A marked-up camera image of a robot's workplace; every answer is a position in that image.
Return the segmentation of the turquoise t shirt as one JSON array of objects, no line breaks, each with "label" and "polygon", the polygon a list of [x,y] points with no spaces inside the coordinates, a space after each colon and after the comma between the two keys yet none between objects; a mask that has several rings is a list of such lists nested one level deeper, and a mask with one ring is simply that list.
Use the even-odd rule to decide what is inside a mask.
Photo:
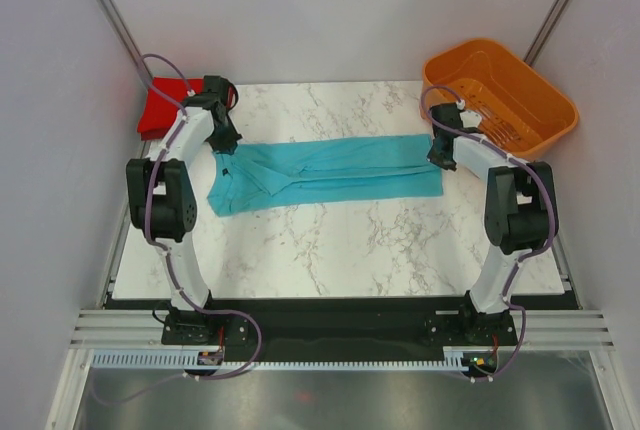
[{"label": "turquoise t shirt", "polygon": [[242,144],[217,154],[207,196],[218,217],[277,207],[443,195],[428,135]]}]

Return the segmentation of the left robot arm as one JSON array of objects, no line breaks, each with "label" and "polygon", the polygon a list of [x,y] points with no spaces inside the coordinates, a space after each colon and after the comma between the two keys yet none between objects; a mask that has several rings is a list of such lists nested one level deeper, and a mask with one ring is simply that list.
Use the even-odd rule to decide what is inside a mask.
[{"label": "left robot arm", "polygon": [[177,106],[177,115],[158,147],[126,165],[130,220],[160,256],[171,288],[171,309],[191,312],[185,332],[208,343],[219,332],[219,319],[206,308],[210,290],[199,269],[192,231],[198,208],[189,167],[201,147],[233,154],[241,134],[229,113],[238,101],[234,84],[206,76],[199,92],[189,88],[179,101],[156,87],[151,90]]}]

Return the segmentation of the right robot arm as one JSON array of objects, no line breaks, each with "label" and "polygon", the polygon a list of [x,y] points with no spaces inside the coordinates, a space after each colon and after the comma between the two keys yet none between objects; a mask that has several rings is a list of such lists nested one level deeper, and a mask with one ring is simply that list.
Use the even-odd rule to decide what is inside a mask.
[{"label": "right robot arm", "polygon": [[491,314],[510,307],[522,263],[546,252],[556,237],[553,170],[546,162],[517,158],[478,128],[465,126],[456,103],[434,105],[427,115],[433,127],[428,161],[443,170],[462,166],[486,185],[483,221],[489,253],[469,290],[474,309],[457,321],[460,336],[477,344],[494,331]]}]

